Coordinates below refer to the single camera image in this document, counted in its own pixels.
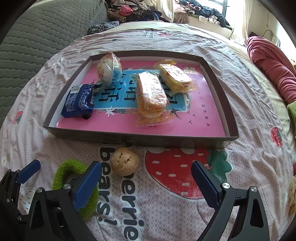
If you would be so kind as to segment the blue cookie packet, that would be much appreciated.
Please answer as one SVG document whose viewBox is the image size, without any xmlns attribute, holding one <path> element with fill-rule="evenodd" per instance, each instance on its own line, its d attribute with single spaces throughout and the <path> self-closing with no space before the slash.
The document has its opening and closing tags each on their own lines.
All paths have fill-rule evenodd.
<svg viewBox="0 0 296 241">
<path fill-rule="evenodd" d="M 82 84 L 71 88 L 61 115 L 64 118 L 83 118 L 88 120 L 94 108 L 94 97 L 100 92 L 101 84 Z"/>
</svg>

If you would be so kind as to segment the brown walnut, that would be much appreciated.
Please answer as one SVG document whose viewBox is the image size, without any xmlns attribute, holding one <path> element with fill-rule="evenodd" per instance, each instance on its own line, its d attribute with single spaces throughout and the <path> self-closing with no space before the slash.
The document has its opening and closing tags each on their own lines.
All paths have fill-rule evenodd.
<svg viewBox="0 0 296 241">
<path fill-rule="evenodd" d="M 129 176 L 140 164 L 138 155 L 127 147 L 118 148 L 111 157 L 111 168 L 114 174 Z"/>
</svg>

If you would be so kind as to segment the red white snack packet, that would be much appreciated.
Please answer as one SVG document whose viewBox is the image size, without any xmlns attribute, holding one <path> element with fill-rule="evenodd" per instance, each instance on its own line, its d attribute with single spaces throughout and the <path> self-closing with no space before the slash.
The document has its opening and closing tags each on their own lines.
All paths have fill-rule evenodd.
<svg viewBox="0 0 296 241">
<path fill-rule="evenodd" d="M 122 75 L 120 59 L 112 52 L 107 53 L 97 63 L 96 73 L 104 86 L 119 82 Z"/>
</svg>

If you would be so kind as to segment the orange biscuit packet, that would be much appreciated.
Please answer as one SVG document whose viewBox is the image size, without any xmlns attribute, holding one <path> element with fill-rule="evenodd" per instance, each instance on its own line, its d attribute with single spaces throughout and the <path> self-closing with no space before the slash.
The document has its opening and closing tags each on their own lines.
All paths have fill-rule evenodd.
<svg viewBox="0 0 296 241">
<path fill-rule="evenodd" d="M 159 71 L 147 70 L 134 73 L 138 127 L 152 127 L 170 123 L 175 115 L 169 111 L 169 100 L 159 80 Z"/>
</svg>

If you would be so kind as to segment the yellow rice cracker packet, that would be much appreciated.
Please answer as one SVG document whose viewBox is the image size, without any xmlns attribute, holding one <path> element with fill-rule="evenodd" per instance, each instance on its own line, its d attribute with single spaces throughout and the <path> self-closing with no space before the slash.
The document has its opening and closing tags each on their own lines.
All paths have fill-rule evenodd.
<svg viewBox="0 0 296 241">
<path fill-rule="evenodd" d="M 170 96 L 178 93 L 187 93 L 198 90 L 194 80 L 189 77 L 182 69 L 178 68 L 173 60 L 158 61 L 154 68 L 159 71 L 159 76 L 169 88 Z"/>
</svg>

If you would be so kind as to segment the dark shallow cardboard box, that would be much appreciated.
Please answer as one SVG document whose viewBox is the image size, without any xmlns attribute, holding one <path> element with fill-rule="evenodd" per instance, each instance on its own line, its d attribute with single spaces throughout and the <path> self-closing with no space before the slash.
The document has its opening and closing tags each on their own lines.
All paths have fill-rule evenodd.
<svg viewBox="0 0 296 241">
<path fill-rule="evenodd" d="M 52 107 L 50 108 L 43 126 L 50 133 L 61 138 L 75 138 L 79 140 L 102 142 L 107 144 L 124 144 L 135 146 L 154 146 L 154 147 L 178 147 L 178 148 L 224 148 L 232 141 L 238 139 L 238 127 L 232 112 L 230 103 L 226 97 L 226 94 L 221 86 L 220 81 L 214 74 L 210 65 L 201 56 L 170 52 L 170 51 L 119 51 L 116 53 L 117 57 L 131 58 L 132 60 L 138 60 L 141 58 L 149 58 L 161 60 L 173 60 L 182 59 L 197 62 L 204 70 L 205 77 L 208 77 L 211 81 L 212 88 L 215 93 L 215 97 L 218 98 L 217 104 L 222 108 L 221 114 L 222 120 L 225 121 L 227 136 L 225 137 L 189 137 L 189 136 L 162 136 L 151 134 L 132 134 L 132 133 L 113 133 L 113 132 L 96 132 L 96 131 L 79 131 L 71 129 L 58 129 L 51 125 L 52 119 L 56 110 L 59 108 L 61 101 L 66 100 L 71 88 L 77 85 L 94 83 L 98 80 L 95 67 L 98 61 L 102 58 L 102 55 L 90 56 L 71 76 L 70 80 L 63 87 Z M 109 87 L 102 87 L 102 89 L 114 88 L 117 84 Z"/>
</svg>

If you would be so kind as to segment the cream scrunchie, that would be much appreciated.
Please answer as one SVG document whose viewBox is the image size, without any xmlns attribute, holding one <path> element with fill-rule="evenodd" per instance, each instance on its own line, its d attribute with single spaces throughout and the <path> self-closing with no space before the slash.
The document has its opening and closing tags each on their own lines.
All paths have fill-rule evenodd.
<svg viewBox="0 0 296 241">
<path fill-rule="evenodd" d="M 288 197 L 289 197 L 289 206 L 290 206 L 289 214 L 292 215 L 295 213 L 295 206 L 296 206 L 296 176 L 293 176 L 290 181 Z"/>
</svg>

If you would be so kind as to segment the pink strawberry bed sheet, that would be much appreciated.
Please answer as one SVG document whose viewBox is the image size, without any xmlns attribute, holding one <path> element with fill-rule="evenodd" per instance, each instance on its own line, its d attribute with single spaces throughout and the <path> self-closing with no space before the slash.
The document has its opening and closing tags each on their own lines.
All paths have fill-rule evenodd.
<svg viewBox="0 0 296 241">
<path fill-rule="evenodd" d="M 116 176 L 110 157 L 115 146 L 54 137 L 43 127 L 50 107 L 73 73 L 90 56 L 108 51 L 169 51 L 201 56 L 217 76 L 230 103 L 239 137 L 227 147 L 203 150 L 189 141 L 172 149 L 133 146 L 140 166 L 130 178 Z M 98 240 L 195 240 L 213 215 L 189 176 L 190 161 L 235 187 L 255 185 L 266 210 L 271 240 L 291 224 L 288 188 L 295 163 L 295 139 L 280 94 L 251 63 L 245 49 L 188 26 L 128 23 L 67 44 L 49 55 L 24 83 L 1 78 L 1 172 L 31 159 L 42 169 L 22 187 L 29 194 L 51 187 L 58 166 L 75 158 L 103 162 L 96 214 L 88 226 Z"/>
</svg>

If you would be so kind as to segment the green blanket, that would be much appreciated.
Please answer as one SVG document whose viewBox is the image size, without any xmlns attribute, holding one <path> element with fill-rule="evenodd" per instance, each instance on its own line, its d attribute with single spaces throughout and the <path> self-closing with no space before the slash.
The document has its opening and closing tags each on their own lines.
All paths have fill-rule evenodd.
<svg viewBox="0 0 296 241">
<path fill-rule="evenodd" d="M 296 101 L 287 105 L 288 116 L 290 118 L 290 125 L 294 136 L 296 136 Z"/>
</svg>

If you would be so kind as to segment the grey quilted headboard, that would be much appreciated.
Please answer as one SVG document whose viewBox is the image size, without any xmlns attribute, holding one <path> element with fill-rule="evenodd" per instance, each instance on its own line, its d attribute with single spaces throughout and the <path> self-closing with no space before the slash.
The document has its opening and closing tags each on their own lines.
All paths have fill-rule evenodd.
<svg viewBox="0 0 296 241">
<path fill-rule="evenodd" d="M 52 56 L 107 20 L 105 1 L 47 1 L 24 12 L 1 43 L 1 121 Z"/>
</svg>

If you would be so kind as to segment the dark patterned pillow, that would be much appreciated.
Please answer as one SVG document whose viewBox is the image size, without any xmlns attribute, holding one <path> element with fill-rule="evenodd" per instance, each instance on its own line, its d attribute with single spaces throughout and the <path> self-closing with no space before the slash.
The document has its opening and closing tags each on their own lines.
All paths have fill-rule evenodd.
<svg viewBox="0 0 296 241">
<path fill-rule="evenodd" d="M 87 34 L 88 35 L 93 35 L 93 34 L 96 34 L 96 33 L 102 33 L 102 32 L 105 32 L 107 30 L 118 27 L 119 25 L 120 25 L 119 21 L 100 23 L 100 24 L 91 26 L 88 29 Z"/>
</svg>

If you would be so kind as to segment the pink rolled blanket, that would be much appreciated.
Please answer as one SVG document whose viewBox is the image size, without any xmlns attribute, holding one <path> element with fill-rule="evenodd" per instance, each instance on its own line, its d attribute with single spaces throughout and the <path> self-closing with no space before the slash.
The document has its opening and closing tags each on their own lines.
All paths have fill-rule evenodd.
<svg viewBox="0 0 296 241">
<path fill-rule="evenodd" d="M 286 103 L 295 102 L 295 68 L 279 47 L 258 36 L 247 39 L 250 60 L 260 67 Z"/>
</svg>

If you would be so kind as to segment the clothes pile beside bed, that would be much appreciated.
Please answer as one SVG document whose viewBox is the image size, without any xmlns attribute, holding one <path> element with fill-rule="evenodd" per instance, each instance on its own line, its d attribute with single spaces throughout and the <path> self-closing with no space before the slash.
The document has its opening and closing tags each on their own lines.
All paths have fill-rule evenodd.
<svg viewBox="0 0 296 241">
<path fill-rule="evenodd" d="M 159 1 L 105 1 L 111 21 L 120 23 L 173 20 L 165 14 Z"/>
</svg>

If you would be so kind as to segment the clothes pile on windowsill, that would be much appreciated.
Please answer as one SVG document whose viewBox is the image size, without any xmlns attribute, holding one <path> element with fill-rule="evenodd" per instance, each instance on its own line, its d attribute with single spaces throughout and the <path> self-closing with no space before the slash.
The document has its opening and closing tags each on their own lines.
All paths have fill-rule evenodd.
<svg viewBox="0 0 296 241">
<path fill-rule="evenodd" d="M 220 25 L 222 28 L 233 30 L 229 22 L 226 20 L 226 12 L 229 7 L 228 1 L 208 1 L 214 3 L 222 8 L 222 12 L 214 7 L 200 4 L 198 1 L 175 1 L 185 13 L 189 16 L 196 16 L 200 22 L 208 21 L 210 23 Z"/>
</svg>

